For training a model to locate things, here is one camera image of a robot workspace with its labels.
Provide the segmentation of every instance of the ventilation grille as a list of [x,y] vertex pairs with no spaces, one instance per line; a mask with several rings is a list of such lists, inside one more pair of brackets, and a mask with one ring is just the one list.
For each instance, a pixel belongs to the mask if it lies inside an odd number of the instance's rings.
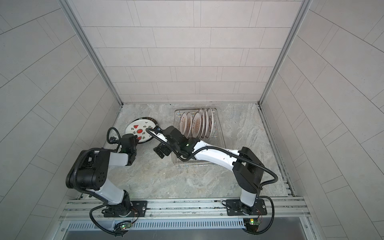
[[[121,220],[100,221],[104,227],[111,229]],[[242,219],[238,218],[199,218],[199,219],[158,219],[138,220],[130,230],[161,230],[161,229],[208,229],[208,228],[244,228]],[[68,231],[99,230],[91,221],[71,221]]]

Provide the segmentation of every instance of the plate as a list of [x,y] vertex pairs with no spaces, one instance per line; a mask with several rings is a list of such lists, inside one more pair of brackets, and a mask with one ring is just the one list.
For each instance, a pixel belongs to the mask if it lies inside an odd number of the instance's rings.
[[132,133],[133,135],[137,135],[139,143],[145,143],[153,138],[145,129],[148,127],[155,128],[156,126],[158,126],[158,123],[153,118],[138,118],[127,126],[125,134]]
[[199,112],[195,113],[192,121],[192,137],[197,137],[201,129],[201,115]]
[[203,134],[205,134],[205,130],[203,131],[205,127],[204,110],[200,108],[199,113],[200,113],[201,121],[200,121],[200,131],[199,131],[199,134],[197,135],[197,138],[201,138],[203,137]]
[[192,114],[190,112],[187,113],[187,127],[186,127],[186,130],[184,132],[184,136],[187,137],[187,138],[190,138],[192,133],[191,133],[191,129],[192,129]]
[[205,137],[210,137],[213,129],[214,116],[212,114],[212,109],[207,110],[207,128],[205,130]]
[[181,115],[179,131],[181,132],[181,134],[184,134],[186,129],[187,129],[187,114],[183,113],[183,115]]

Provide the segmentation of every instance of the tiled wall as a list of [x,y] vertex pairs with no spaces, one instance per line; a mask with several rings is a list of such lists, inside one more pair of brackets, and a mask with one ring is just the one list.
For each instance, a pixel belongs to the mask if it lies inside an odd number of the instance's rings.
[[301,4],[69,3],[126,103],[258,101]]
[[56,0],[1,1],[1,239],[42,239],[77,196],[65,177],[79,152],[104,144],[118,110]]
[[263,104],[324,239],[384,237],[383,16],[384,1],[314,0]]

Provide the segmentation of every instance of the gray marble surface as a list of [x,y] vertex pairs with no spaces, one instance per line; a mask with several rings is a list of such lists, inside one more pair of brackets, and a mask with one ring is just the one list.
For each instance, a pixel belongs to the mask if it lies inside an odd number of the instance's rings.
[[[280,170],[255,104],[126,104],[115,127],[123,135],[129,123],[151,117],[163,129],[173,125],[174,111],[183,108],[214,107],[228,149],[250,148],[264,165],[279,176],[279,181],[264,187],[261,195],[287,196]],[[136,160],[131,166],[111,167],[108,178],[129,192],[132,199],[239,197],[241,188],[234,174],[218,165],[176,167],[171,156],[159,158],[153,151],[159,142],[153,139],[138,144]],[[105,148],[115,148],[107,144]],[[272,179],[264,173],[263,180]]]

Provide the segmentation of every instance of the dish rack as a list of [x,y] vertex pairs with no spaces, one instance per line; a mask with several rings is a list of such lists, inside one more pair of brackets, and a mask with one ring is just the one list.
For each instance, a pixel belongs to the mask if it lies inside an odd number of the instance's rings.
[[[214,116],[214,122],[212,123],[213,127],[213,134],[209,138],[200,138],[204,142],[209,143],[211,145],[225,148],[225,142],[223,137],[223,132],[221,130],[220,121],[217,114],[216,108],[211,108],[212,114]],[[180,121],[181,121],[181,115],[183,113],[190,112],[192,115],[192,119],[195,116],[195,113],[199,111],[199,108],[187,108],[187,109],[177,109],[175,111],[175,119],[173,122],[173,126],[179,129]],[[175,164],[176,167],[195,167],[195,166],[207,166],[207,165],[214,165],[211,162],[204,161],[204,160],[195,160],[191,159],[187,162],[183,162],[180,159],[176,157],[176,155],[172,152],[172,162]]]

